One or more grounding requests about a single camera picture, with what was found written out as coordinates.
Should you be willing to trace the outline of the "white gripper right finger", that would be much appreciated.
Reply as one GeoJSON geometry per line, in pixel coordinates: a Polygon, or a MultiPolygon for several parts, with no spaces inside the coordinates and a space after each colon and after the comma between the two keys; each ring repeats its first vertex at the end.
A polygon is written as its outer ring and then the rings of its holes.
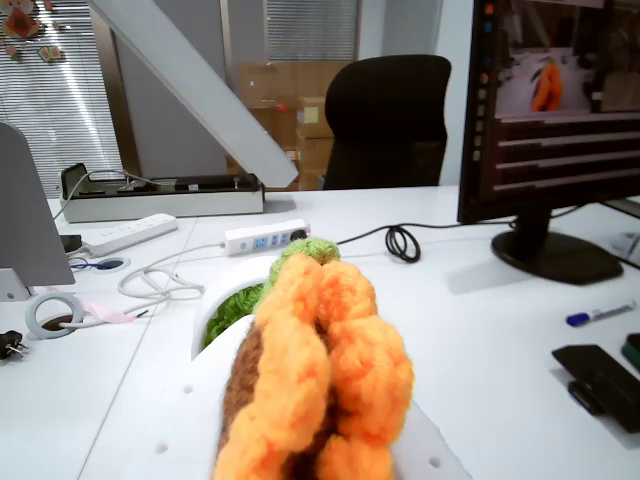
{"type": "Polygon", "coordinates": [[[394,478],[463,480],[472,476],[448,447],[439,429],[417,404],[412,404],[403,431],[394,443],[394,478]]]}

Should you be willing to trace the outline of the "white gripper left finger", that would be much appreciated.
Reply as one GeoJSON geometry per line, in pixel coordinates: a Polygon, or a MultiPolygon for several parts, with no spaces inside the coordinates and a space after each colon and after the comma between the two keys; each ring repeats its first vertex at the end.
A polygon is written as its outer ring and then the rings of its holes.
{"type": "Polygon", "coordinates": [[[126,479],[207,479],[214,466],[222,407],[236,352],[249,329],[234,324],[168,387],[137,442],[126,479]]]}

